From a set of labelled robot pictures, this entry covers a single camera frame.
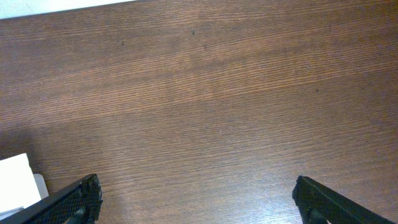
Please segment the wooden table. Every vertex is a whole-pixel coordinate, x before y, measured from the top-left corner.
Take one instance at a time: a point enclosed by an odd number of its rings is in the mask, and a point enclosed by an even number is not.
[[[300,223],[307,175],[398,222],[396,1],[142,1],[0,21],[1,158],[98,223]]]

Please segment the wood grain surface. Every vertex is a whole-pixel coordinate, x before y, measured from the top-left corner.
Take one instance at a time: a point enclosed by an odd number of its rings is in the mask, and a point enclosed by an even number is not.
[[[142,1],[0,21],[0,156],[98,223],[300,223],[307,175],[398,222],[397,1]]]

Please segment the white paper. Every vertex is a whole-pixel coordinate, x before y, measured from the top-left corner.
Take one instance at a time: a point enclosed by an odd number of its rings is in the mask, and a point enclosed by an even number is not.
[[[0,213],[40,200],[26,153],[0,161]]]

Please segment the brown wooden desk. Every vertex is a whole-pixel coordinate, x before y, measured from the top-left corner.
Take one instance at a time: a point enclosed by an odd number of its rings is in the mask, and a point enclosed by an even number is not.
[[[396,1],[143,1],[0,21],[1,158],[99,223],[300,223],[307,175],[398,222]]]

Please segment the white object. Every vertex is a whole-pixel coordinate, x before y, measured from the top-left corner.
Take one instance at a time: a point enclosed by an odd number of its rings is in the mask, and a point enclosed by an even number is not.
[[[0,214],[41,200],[26,153],[0,161]]]
[[[0,19],[102,6],[131,0],[0,0]]]

